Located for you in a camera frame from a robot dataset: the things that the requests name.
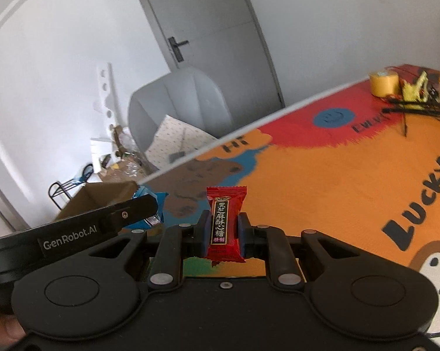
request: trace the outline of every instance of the table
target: table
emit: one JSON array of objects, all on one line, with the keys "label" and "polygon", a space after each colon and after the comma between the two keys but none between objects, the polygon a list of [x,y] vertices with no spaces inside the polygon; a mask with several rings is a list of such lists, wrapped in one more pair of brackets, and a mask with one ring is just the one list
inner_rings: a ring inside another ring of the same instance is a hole
[{"label": "table", "polygon": [[[394,68],[412,83],[425,70]],[[382,115],[368,80],[300,102],[219,140],[145,183],[169,193],[165,225],[196,223],[207,186],[247,186],[253,225],[312,228],[420,271],[440,292],[440,122]],[[264,275],[246,264],[188,259],[186,275]],[[440,310],[430,333],[440,344]]]}]

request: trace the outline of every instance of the red painted area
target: red painted area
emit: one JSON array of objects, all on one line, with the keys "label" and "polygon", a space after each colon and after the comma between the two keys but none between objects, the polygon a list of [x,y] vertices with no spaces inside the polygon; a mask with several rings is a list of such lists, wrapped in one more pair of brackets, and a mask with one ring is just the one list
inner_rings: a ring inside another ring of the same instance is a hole
[{"label": "red painted area", "polygon": [[[294,147],[336,146],[349,141],[358,141],[363,137],[373,137],[390,125],[401,125],[401,114],[385,114],[381,117],[381,108],[387,106],[370,92],[370,83],[365,81],[334,95],[318,100],[280,120],[260,127],[260,131],[272,136],[272,144]],[[313,124],[314,117],[326,109],[346,108],[355,114],[349,124],[339,128],[319,128]]]},{"label": "red painted area", "polygon": [[400,79],[405,79],[409,83],[415,83],[420,75],[425,71],[429,81],[436,85],[439,80],[439,71],[429,69],[426,67],[412,66],[411,64],[403,64],[401,66],[388,67],[389,69],[397,72]]}]

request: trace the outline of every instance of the white wall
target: white wall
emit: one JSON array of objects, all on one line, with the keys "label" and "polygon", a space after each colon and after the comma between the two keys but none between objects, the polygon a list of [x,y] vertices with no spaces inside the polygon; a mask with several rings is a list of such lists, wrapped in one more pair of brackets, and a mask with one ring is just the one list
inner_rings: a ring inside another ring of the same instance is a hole
[{"label": "white wall", "polygon": [[31,225],[54,217],[48,186],[105,135],[92,108],[104,62],[125,122],[130,95],[169,72],[139,0],[28,0],[0,29],[0,188]]},{"label": "white wall", "polygon": [[440,67],[440,0],[251,0],[287,105],[380,67]]}]

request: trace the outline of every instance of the table edge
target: table edge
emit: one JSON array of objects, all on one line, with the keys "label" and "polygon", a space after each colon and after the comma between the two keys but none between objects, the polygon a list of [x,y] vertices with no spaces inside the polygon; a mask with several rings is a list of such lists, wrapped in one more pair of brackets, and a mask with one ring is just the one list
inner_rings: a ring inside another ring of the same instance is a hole
[{"label": "table edge", "polygon": [[216,141],[209,144],[208,146],[205,146],[204,148],[199,149],[198,151],[195,151],[195,152],[191,153],[190,155],[175,161],[172,165],[170,165],[169,168],[167,168],[165,170],[159,170],[159,171],[151,174],[150,176],[137,181],[137,184],[143,185],[143,184],[145,184],[155,178],[162,176],[163,174],[166,174],[167,172],[169,172],[173,169],[176,169],[176,167],[181,166],[181,165],[185,164],[186,162],[192,161],[193,159],[199,157],[201,154],[204,154],[204,153],[216,148],[217,146],[220,146],[220,145],[227,143],[229,141],[233,141],[235,138],[238,138],[241,135],[244,135],[254,129],[257,129],[258,127],[261,127],[265,124],[271,123],[271,122],[273,122],[273,121],[275,121],[275,120],[277,120],[277,119],[279,119],[279,118],[281,118],[281,117],[283,117],[293,111],[296,111],[296,110],[301,109],[305,106],[308,106],[308,105],[316,102],[317,100],[321,100],[323,98],[326,98],[330,95],[333,95],[337,92],[343,91],[347,88],[350,88],[350,87],[357,85],[358,83],[364,82],[365,80],[368,80],[368,79],[369,79],[369,77],[365,76],[364,78],[358,79],[356,81],[339,85],[337,87],[325,90],[324,92],[318,93],[318,94],[313,95],[313,96],[306,98],[304,100],[298,101],[298,102],[296,102],[286,108],[283,108],[279,111],[273,112],[273,113],[271,113],[271,114],[269,114],[259,120],[254,121],[251,124],[248,124],[242,128],[239,128],[238,130],[235,130],[234,132],[232,132],[230,134],[227,134],[226,136],[223,136],[223,137],[217,139]]}]

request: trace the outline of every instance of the door handle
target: door handle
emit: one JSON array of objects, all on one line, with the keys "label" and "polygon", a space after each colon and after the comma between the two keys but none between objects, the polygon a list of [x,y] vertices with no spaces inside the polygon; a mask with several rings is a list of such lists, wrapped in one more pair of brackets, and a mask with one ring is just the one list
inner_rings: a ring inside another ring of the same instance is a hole
[{"label": "door handle", "polygon": [[181,53],[181,50],[179,50],[180,46],[187,45],[189,41],[182,41],[182,42],[176,42],[176,39],[174,37],[168,38],[168,43],[171,46],[172,52],[175,55],[175,58],[178,62],[184,62],[184,57]]}]

